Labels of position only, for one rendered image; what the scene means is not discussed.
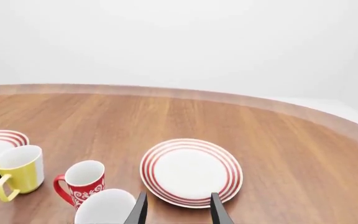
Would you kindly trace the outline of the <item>red patterned mug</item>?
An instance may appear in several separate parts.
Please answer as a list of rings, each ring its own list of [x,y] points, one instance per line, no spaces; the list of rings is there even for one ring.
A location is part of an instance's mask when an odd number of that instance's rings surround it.
[[[55,192],[76,210],[105,188],[105,166],[96,160],[78,162],[53,181]]]

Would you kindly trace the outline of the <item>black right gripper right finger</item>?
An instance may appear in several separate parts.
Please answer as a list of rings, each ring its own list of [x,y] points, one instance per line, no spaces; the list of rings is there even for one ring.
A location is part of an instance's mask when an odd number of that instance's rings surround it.
[[[227,214],[219,194],[213,192],[210,199],[212,224],[234,224],[231,217]]]

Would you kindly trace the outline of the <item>yellow and white mug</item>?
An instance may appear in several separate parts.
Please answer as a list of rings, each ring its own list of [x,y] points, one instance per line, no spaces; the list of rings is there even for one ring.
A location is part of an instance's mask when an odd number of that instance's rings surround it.
[[[42,149],[25,145],[6,150],[0,155],[0,176],[3,202],[37,190],[45,180]]]

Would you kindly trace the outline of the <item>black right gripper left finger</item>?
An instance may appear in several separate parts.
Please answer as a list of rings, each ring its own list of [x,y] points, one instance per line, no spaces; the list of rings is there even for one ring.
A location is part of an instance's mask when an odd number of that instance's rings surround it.
[[[145,224],[147,218],[148,200],[147,193],[141,192],[131,213],[124,224]]]

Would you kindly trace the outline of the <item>plain white mug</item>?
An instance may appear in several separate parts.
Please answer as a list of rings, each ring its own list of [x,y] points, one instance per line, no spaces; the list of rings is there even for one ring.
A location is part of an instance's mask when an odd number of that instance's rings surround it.
[[[121,189],[102,190],[86,199],[75,214],[75,224],[123,224],[136,203]]]

